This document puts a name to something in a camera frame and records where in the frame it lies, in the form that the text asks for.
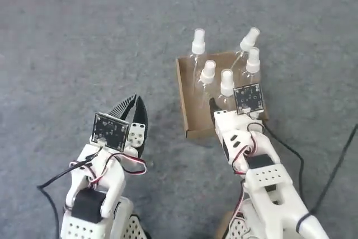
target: perforated plastic panel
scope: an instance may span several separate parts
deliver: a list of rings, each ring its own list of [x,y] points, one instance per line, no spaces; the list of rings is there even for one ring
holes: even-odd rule
[[[259,189],[283,182],[292,184],[292,179],[282,164],[252,169],[248,171],[246,176],[246,183],[252,189]]]
[[[122,239],[147,239],[139,219],[136,216],[131,216],[128,221],[127,229],[124,231]]]
[[[106,221],[93,224],[78,218],[71,217],[68,213],[64,216],[61,238],[63,239],[102,239],[108,238],[106,234]]]
[[[241,219],[235,219],[228,232],[226,239],[241,239],[244,235],[247,235],[249,228],[246,226],[245,221]]]

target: circuit board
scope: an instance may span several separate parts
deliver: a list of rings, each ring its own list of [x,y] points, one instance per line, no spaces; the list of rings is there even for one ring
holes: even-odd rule
[[[92,141],[106,142],[106,147],[123,151],[129,132],[129,123],[112,116],[96,113],[93,123]]]
[[[263,110],[263,97],[259,83],[234,89],[237,114]]]

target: white plastic part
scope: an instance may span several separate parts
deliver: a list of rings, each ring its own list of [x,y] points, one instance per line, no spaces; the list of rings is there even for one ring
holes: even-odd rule
[[[132,123],[129,129],[128,141],[131,146],[138,148],[144,142],[145,125],[139,123]]]
[[[207,60],[205,66],[201,71],[200,80],[203,83],[211,84],[215,77],[216,63],[213,60]]]
[[[126,230],[124,231],[122,239],[147,239],[144,230],[142,229],[137,216],[131,216],[128,221]]]
[[[204,29],[195,29],[194,31],[194,40],[191,45],[191,51],[194,54],[204,54],[205,53],[205,31]]]
[[[249,51],[246,62],[246,70],[250,73],[257,73],[260,70],[260,50],[252,48]]]
[[[120,197],[114,209],[114,216],[104,218],[99,223],[83,221],[71,216],[66,210],[63,216],[62,239],[147,239],[138,217],[132,215],[133,203]]]
[[[268,154],[273,165],[249,169],[248,163],[240,156],[234,167],[246,174],[244,192],[249,195],[240,212],[244,213],[246,225],[250,228],[247,235],[239,235],[230,227],[226,238],[259,238],[259,239],[328,239],[326,232],[315,216],[302,222],[299,235],[295,228],[300,218],[308,210],[293,186],[292,179],[285,167],[280,163],[268,137],[261,133],[260,123],[247,115],[237,115],[236,111],[217,111],[214,113],[215,131],[223,146],[228,162],[233,160],[245,146],[252,146],[251,135],[256,142],[256,155]],[[276,189],[267,192],[266,187],[275,185]]]
[[[229,97],[234,95],[234,78],[231,69],[222,71],[222,81],[220,84],[220,92],[222,95]]]
[[[250,230],[246,225],[245,220],[235,219],[232,223],[230,230],[226,236],[227,239],[239,239],[239,238],[247,238],[247,235],[250,234]]]
[[[259,34],[260,34],[259,29],[252,27],[249,33],[242,39],[240,43],[240,48],[243,51],[249,51],[252,47],[255,46]]]
[[[98,150],[99,146],[86,144],[81,154],[77,158],[77,161],[83,161],[85,157],[96,153]],[[99,176],[102,174],[103,167],[105,166],[105,163],[111,153],[111,149],[104,147],[98,153],[97,157],[92,160],[91,169],[96,175]],[[100,186],[108,190],[106,193],[106,199],[103,202],[101,208],[101,215],[103,218],[108,218],[111,215],[115,200],[117,197],[121,196],[126,184],[123,168],[121,164],[118,163],[118,161],[115,159],[109,160],[107,168],[107,172],[99,182]],[[77,193],[88,185],[88,174],[85,171],[86,169],[75,169],[71,171],[72,184],[66,196],[66,205],[68,207],[73,206],[74,198],[76,197]]]

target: black cable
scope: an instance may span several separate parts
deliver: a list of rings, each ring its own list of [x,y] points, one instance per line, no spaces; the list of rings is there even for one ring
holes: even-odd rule
[[[54,217],[55,217],[55,238],[59,239],[60,238],[60,221],[59,221],[59,217],[58,217],[58,212],[57,212],[57,208],[56,205],[53,201],[53,199],[51,198],[51,196],[44,190],[44,188],[46,188],[47,186],[49,186],[50,184],[52,184],[54,181],[56,181],[57,179],[59,179],[60,177],[66,175],[67,173],[70,173],[72,170],[75,170],[77,168],[80,168],[83,165],[86,165],[87,163],[91,162],[95,157],[97,157],[98,153],[103,149],[103,147],[100,147],[100,149],[91,155],[88,155],[84,161],[78,162],[75,165],[71,166],[70,168],[64,170],[62,173],[52,177],[50,180],[48,180],[47,182],[43,183],[42,185],[38,185],[36,186],[37,189],[47,198],[47,200],[49,201],[51,208],[54,212]]]
[[[328,189],[331,187],[331,184],[333,182],[333,180],[335,179],[336,175],[337,175],[337,172],[338,172],[338,169],[341,167],[343,161],[344,161],[344,158],[345,158],[345,155],[347,154],[347,151],[348,151],[348,148],[350,146],[350,144],[352,143],[353,141],[353,137],[355,135],[355,133],[357,132],[357,129],[358,129],[358,124],[356,124],[345,144],[345,146],[343,147],[343,150],[341,152],[341,155],[340,155],[340,158],[336,164],[336,166],[334,167],[334,169],[332,170],[330,176],[329,176],[329,179],[326,183],[326,185],[324,186],[320,196],[318,197],[317,199],[317,202],[315,204],[315,206],[306,214],[304,215],[303,217],[300,218],[300,220],[298,221],[297,223],[297,226],[296,226],[296,232],[299,233],[299,230],[300,230],[300,226],[302,224],[302,222],[307,219],[310,215],[314,215],[317,213],[319,207],[321,206],[322,204],[322,201],[324,199],[324,197],[326,196],[327,194],[327,191]]]
[[[303,201],[303,203],[306,205],[305,199],[304,199],[304,195],[303,195],[303,170],[304,170],[304,160],[302,158],[302,156],[295,151],[293,148],[291,148],[289,145],[287,145],[285,142],[283,142],[280,138],[278,138],[277,135],[275,135],[270,128],[267,127],[266,123],[263,121],[263,126],[265,127],[265,129],[269,132],[269,134],[276,139],[279,143],[281,143],[285,148],[287,148],[290,152],[292,152],[293,154],[295,154],[297,156],[298,159],[300,159],[300,170],[298,172],[298,190],[299,190],[299,195],[301,197],[301,200]]]
[[[254,124],[261,126],[261,128],[262,128],[261,133],[262,133],[262,134],[265,133],[265,126],[263,126],[261,123],[257,123],[257,122],[249,123],[249,124],[247,125],[247,131],[248,131],[248,132],[250,132],[250,129],[249,129],[250,125],[254,125]]]

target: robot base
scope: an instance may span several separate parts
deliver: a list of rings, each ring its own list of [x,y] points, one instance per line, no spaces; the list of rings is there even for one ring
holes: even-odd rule
[[[91,223],[64,213],[62,239],[150,239],[141,227],[137,215],[133,215],[133,204],[125,197],[119,199],[114,216],[99,223]]]

